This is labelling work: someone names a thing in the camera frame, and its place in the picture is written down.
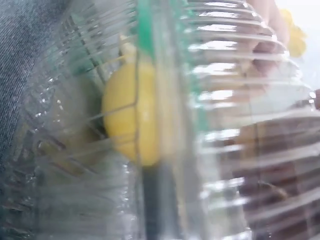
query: jeans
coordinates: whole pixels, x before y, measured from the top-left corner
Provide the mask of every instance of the jeans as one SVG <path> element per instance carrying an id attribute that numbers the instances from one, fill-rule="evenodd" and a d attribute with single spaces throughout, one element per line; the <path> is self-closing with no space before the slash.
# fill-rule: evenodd
<path id="1" fill-rule="evenodd" d="M 0 0 L 2 171 L 13 144 L 24 87 L 69 3 L 70 0 Z"/>

